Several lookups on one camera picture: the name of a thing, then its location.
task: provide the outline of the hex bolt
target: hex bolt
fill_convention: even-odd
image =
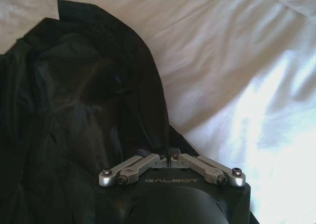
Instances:
[[[219,175],[218,177],[217,177],[217,184],[218,185],[224,185],[224,184],[226,184],[227,183],[227,178],[226,178],[226,176],[224,176],[224,175]]]
[[[120,175],[120,176],[118,177],[118,183],[119,183],[120,185],[125,185],[125,184],[127,184],[127,177],[124,176],[124,175]]]
[[[111,169],[103,170],[103,174],[104,174],[105,176],[109,176],[110,174],[112,174],[112,170],[111,170]]]
[[[180,156],[180,154],[176,153],[176,154],[173,155],[173,158],[174,158],[175,160],[178,160],[178,159],[179,159],[179,156]]]
[[[240,168],[235,167],[235,168],[232,169],[232,173],[233,173],[234,176],[241,176],[242,175],[242,170]]]

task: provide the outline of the silver bolt head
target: silver bolt head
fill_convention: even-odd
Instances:
[[[106,176],[109,176],[110,174],[112,174],[112,170],[111,169],[103,170],[103,174]]]
[[[241,176],[242,175],[242,170],[240,168],[235,167],[235,168],[232,169],[232,173],[233,173],[234,176]]]

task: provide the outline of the metal bracket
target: metal bracket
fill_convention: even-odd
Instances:
[[[130,159],[120,163],[119,165],[115,166],[112,168],[112,170],[110,170],[110,172],[101,172],[99,174],[99,185],[100,186],[113,186],[115,185],[115,183],[117,182],[117,178],[119,175],[119,172],[128,166],[133,165],[134,163],[140,161],[141,159],[143,159],[141,156],[133,156]]]
[[[230,185],[235,187],[244,187],[246,185],[246,175],[239,168],[230,169],[205,156],[198,156],[197,159],[209,166],[222,170],[225,175],[228,176]]]
[[[190,168],[211,184],[225,184],[227,181],[235,187],[243,187],[246,184],[246,175],[240,169],[233,172],[232,169],[205,156],[195,158],[186,153],[176,154],[171,158],[171,167]]]
[[[221,185],[229,182],[231,186],[243,187],[246,184],[246,175],[239,169],[230,169],[205,156],[193,157],[186,153],[174,154],[170,159],[171,168],[190,168],[202,175],[206,182]],[[150,154],[143,158],[132,158],[115,166],[111,170],[104,170],[99,174],[100,186],[113,186],[118,182],[121,185],[132,184],[150,168],[166,168],[167,159],[162,155]]]
[[[138,181],[138,178],[149,168],[162,168],[166,166],[167,159],[161,159],[158,154],[150,154],[134,165],[124,168],[120,172],[119,183],[131,184]]]
[[[99,185],[108,187],[113,186],[118,181],[121,185],[131,184],[138,181],[141,176],[149,168],[166,167],[167,159],[158,154],[150,154],[143,158],[141,156],[133,156],[132,158],[122,162],[109,170],[99,174]]]

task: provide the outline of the black nylon fabric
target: black nylon fabric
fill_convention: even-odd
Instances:
[[[0,57],[1,224],[96,223],[102,169],[170,145],[197,155],[141,38],[95,5],[58,9]]]

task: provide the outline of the white bedsheet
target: white bedsheet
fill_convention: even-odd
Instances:
[[[260,223],[316,223],[316,0],[75,1],[144,39],[171,124],[243,169]],[[56,0],[0,0],[0,53],[43,17]]]

